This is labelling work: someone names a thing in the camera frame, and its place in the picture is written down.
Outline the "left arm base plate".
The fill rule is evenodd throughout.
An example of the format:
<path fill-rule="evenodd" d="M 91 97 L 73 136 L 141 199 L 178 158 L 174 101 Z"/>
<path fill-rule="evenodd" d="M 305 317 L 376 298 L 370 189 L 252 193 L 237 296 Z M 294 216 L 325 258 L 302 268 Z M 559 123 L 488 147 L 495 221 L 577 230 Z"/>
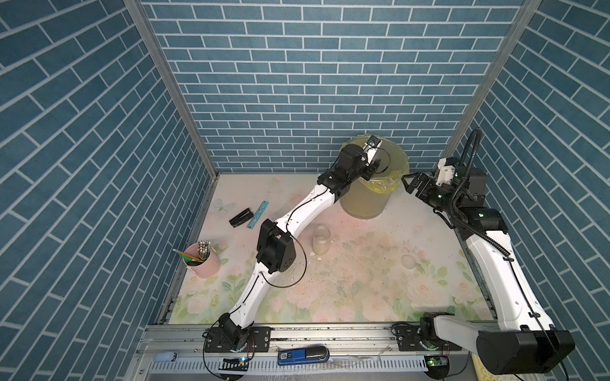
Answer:
<path fill-rule="evenodd" d="M 247 330 L 209 328 L 203 334 L 205 351 L 212 353 L 245 352 L 248 345 L 254 352 L 268 352 L 272 329 L 269 326 L 253 326 Z"/>

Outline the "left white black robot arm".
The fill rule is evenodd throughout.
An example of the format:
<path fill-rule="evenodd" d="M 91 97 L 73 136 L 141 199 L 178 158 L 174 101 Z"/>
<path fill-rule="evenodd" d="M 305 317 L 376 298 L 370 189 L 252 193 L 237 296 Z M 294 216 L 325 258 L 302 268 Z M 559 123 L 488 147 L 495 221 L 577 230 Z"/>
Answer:
<path fill-rule="evenodd" d="M 296 259 L 295 245 L 300 233 L 343 197 L 354 181 L 371 179 L 381 163 L 376 158 L 381 146 L 377 137 L 370 137 L 363 145 L 347 144 L 304 200 L 276 221 L 262 222 L 252 276 L 233 309 L 219 318 L 220 331 L 230 350 L 238 351 L 248 341 L 249 327 L 258 308 L 268 290 L 275 286 L 272 280 L 287 271 Z"/>

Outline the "clear rice jar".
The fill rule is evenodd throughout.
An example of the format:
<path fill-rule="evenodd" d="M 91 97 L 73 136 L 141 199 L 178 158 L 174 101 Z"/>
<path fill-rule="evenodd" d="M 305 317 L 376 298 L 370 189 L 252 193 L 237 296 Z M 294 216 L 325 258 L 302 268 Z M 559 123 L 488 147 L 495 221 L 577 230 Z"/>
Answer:
<path fill-rule="evenodd" d="M 331 232 L 325 225 L 319 225 L 314 229 L 312 236 L 312 247 L 316 255 L 322 256 L 328 253 L 331 246 Z"/>

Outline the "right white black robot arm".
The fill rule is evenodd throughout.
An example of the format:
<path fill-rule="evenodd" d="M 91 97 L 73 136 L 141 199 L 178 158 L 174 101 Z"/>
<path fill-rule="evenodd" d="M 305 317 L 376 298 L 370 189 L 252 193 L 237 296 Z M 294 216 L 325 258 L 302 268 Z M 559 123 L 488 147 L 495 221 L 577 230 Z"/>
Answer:
<path fill-rule="evenodd" d="M 505 220 L 485 206 L 486 175 L 466 166 L 443 168 L 438 174 L 447 172 L 450 179 L 417 172 L 404 175 L 402 182 L 406 192 L 432 207 L 455 230 L 484 281 L 496 319 L 466 322 L 450 313 L 426 313 L 419 324 L 422 343 L 455 344 L 477 355 L 494 375 L 563 368 L 575 341 L 540 306 L 519 266 Z"/>

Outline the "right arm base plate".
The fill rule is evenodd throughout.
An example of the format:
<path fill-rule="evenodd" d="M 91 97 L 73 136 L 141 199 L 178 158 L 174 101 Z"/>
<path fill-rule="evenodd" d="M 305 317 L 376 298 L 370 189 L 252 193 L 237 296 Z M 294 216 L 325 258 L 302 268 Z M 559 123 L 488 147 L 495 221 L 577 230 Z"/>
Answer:
<path fill-rule="evenodd" d="M 390 326 L 390 331 L 400 352 L 439 351 L 441 354 L 448 354 L 462 350 L 460 346 L 449 341 L 424 336 L 419 325 L 397 322 Z"/>

